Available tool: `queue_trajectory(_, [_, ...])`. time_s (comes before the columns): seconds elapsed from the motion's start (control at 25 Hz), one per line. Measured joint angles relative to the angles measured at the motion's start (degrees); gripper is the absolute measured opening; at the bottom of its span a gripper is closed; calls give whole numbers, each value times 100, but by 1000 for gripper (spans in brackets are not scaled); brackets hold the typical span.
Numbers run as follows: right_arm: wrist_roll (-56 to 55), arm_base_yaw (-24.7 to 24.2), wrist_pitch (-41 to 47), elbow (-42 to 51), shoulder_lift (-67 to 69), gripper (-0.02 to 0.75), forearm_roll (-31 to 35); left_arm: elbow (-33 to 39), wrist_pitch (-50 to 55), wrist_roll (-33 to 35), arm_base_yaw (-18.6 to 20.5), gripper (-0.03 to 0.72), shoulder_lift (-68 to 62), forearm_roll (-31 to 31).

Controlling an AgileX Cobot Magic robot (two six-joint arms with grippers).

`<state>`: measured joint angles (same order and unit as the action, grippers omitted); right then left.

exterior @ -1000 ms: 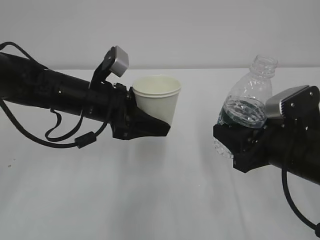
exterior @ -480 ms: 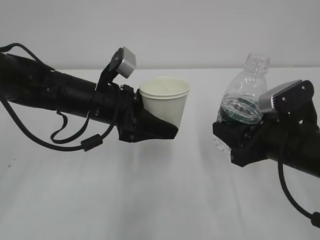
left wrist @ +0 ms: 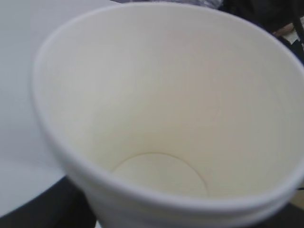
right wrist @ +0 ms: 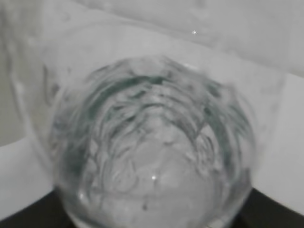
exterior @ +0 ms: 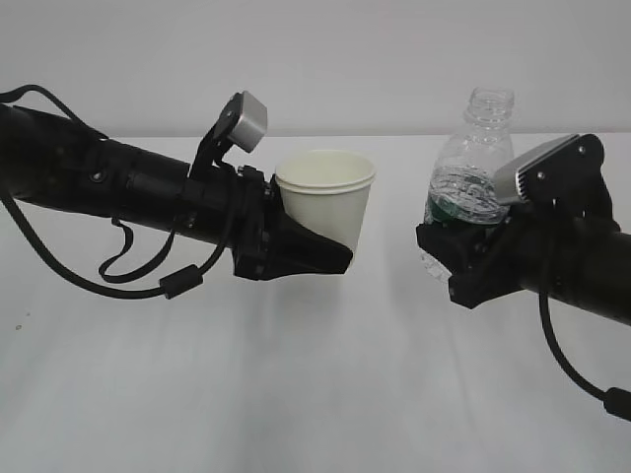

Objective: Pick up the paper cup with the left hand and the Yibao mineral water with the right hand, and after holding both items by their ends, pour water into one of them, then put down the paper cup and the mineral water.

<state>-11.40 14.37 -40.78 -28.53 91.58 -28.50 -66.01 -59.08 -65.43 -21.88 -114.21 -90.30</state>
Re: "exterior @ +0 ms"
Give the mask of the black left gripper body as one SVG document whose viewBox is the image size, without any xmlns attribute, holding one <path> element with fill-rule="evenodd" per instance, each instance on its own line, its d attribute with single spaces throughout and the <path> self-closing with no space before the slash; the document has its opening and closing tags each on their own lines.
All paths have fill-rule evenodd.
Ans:
<svg viewBox="0 0 631 473">
<path fill-rule="evenodd" d="M 301 226 L 286 214 L 262 171 L 194 165 L 186 198 L 195 205 L 192 228 L 217 239 L 208 259 L 187 270 L 187 280 L 201 281 L 225 250 L 232 255 L 233 274 L 244 279 L 271 281 L 301 273 Z"/>
</svg>

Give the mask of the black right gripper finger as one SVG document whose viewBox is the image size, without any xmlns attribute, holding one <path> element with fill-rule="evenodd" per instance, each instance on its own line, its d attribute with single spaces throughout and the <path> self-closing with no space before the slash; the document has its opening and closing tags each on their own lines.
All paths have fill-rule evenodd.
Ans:
<svg viewBox="0 0 631 473">
<path fill-rule="evenodd" d="M 419 224 L 418 246 L 450 273 L 464 271 L 482 255 L 492 227 L 463 222 Z"/>
</svg>

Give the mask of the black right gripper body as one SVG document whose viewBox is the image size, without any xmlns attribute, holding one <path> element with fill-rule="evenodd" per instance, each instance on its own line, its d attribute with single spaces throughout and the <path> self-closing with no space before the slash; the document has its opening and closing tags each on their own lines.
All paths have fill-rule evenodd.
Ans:
<svg viewBox="0 0 631 473">
<path fill-rule="evenodd" d="M 611 208 L 516 206 L 497 226 L 447 224 L 450 300 L 467 308 L 547 290 L 581 309 L 621 308 L 621 230 Z"/>
</svg>

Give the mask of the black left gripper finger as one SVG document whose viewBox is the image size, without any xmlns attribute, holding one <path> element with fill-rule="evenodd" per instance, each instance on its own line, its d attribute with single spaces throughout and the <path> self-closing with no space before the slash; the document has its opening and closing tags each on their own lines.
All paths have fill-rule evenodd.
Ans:
<svg viewBox="0 0 631 473">
<path fill-rule="evenodd" d="M 277 274 L 343 274 L 354 249 L 340 195 L 282 189 L 275 228 Z"/>
</svg>

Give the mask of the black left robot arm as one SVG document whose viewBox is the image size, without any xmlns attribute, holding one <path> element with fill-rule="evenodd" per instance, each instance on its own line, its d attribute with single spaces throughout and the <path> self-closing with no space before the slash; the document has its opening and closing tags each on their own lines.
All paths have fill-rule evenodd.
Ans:
<svg viewBox="0 0 631 473">
<path fill-rule="evenodd" d="M 253 281 L 343 274 L 352 250 L 289 217 L 277 185 L 228 164 L 187 162 L 112 139 L 66 117 L 1 107 L 1 182 L 25 203 L 116 218 L 213 244 L 227 232 L 234 273 Z"/>
</svg>

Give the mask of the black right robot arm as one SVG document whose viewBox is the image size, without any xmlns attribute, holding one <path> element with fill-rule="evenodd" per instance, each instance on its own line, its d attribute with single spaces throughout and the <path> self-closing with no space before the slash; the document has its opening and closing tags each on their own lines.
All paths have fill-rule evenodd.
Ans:
<svg viewBox="0 0 631 473">
<path fill-rule="evenodd" d="M 496 226 L 420 224 L 418 246 L 448 272 L 450 300 L 474 309 L 520 292 L 630 322 L 630 236 L 609 218 L 512 207 Z"/>
</svg>

